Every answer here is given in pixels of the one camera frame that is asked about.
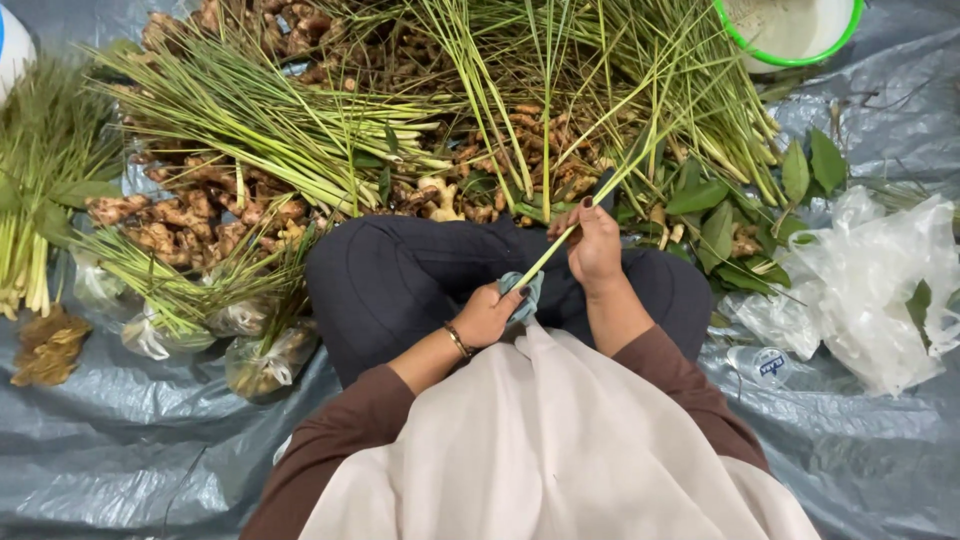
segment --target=bracelet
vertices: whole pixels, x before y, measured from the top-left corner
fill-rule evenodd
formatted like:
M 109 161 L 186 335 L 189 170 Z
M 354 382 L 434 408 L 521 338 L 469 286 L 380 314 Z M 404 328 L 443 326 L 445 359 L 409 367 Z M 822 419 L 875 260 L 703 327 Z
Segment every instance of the bracelet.
M 473 356 L 473 348 L 464 345 L 464 342 L 460 340 L 460 334 L 457 333 L 457 329 L 453 328 L 453 325 L 450 323 L 444 323 L 444 330 L 446 330 L 446 333 L 450 334 L 450 339 L 453 340 L 453 343 L 457 346 L 457 349 L 460 349 L 460 354 L 463 355 L 464 358 Z

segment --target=person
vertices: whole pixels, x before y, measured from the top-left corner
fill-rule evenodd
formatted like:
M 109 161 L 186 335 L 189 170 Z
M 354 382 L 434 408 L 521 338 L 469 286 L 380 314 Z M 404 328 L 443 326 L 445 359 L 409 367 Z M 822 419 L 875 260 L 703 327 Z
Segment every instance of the person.
M 505 329 L 530 291 L 492 282 L 576 224 L 536 321 Z M 294 431 L 242 539 L 817 537 L 695 364 L 704 277 L 622 250 L 590 198 L 545 237 L 351 220 L 306 279 L 344 391 Z

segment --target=brown sleeve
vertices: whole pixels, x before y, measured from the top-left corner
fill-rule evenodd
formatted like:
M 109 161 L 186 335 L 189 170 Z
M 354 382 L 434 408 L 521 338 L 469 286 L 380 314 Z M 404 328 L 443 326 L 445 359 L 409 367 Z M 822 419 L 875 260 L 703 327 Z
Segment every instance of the brown sleeve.
M 413 402 L 406 383 L 381 365 L 300 423 L 240 540 L 298 538 L 340 463 L 361 450 L 395 442 Z
M 719 455 L 770 472 L 754 433 L 727 408 L 727 400 L 659 326 L 630 342 L 613 360 L 648 380 L 684 408 Z

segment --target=woman's right hand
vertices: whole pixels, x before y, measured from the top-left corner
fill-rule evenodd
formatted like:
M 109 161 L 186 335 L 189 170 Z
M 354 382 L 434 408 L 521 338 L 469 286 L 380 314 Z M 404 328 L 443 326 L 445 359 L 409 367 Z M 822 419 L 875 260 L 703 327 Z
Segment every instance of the woman's right hand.
M 620 228 L 605 210 L 592 203 L 592 197 L 585 198 L 575 209 L 558 216 L 547 230 L 547 238 L 554 241 L 580 223 L 566 240 L 566 253 L 573 277 L 587 294 L 599 292 L 624 277 Z

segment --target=white hijab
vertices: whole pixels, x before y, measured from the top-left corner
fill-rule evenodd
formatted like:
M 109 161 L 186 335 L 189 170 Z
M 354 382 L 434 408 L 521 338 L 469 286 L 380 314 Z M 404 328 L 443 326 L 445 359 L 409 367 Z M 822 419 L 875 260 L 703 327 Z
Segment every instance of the white hijab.
M 818 536 L 652 384 L 535 325 L 419 396 L 394 444 L 348 457 L 300 538 Z

